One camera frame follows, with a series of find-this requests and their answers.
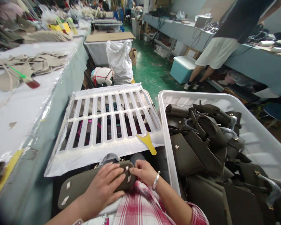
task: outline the yellow plastic scraper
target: yellow plastic scraper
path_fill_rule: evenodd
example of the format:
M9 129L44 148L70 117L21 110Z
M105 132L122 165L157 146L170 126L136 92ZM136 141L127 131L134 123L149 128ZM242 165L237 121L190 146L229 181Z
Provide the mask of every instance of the yellow plastic scraper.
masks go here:
M149 134L148 131L147 131L146 136L144 136L144 137L141 137L138 134L136 136L149 148L149 150L150 150L152 155L156 155L157 154L156 149L152 145L151 137L150 137L150 134Z

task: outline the black shirt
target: black shirt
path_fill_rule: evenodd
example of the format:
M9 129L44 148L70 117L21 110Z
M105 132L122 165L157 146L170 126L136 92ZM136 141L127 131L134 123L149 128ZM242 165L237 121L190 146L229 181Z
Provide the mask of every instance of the black shirt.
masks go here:
M214 37L234 38L245 43L261 15L275 0L237 0Z
M103 10L106 12L109 12L109 5L107 2L103 1L103 6L102 6Z

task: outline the white shorts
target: white shorts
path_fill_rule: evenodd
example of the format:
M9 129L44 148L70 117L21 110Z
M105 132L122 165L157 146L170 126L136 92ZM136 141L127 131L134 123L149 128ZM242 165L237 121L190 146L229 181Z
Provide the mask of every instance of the white shorts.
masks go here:
M219 69L239 45L234 38L214 37L197 59L196 65Z

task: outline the white grate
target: white grate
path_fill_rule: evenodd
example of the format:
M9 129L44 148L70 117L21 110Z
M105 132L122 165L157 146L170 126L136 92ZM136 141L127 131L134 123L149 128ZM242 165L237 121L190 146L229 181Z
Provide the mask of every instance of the white grate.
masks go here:
M122 157L147 150L136 137L147 131L154 147L164 145L161 122L140 83L74 92L45 177L100 162L108 153Z

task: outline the white sack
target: white sack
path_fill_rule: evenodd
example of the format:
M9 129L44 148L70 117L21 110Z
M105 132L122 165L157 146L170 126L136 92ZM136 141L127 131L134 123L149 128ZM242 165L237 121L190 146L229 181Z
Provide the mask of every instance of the white sack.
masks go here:
M108 64L115 72L115 84L130 84L133 80L132 62L129 57L131 40L106 42Z

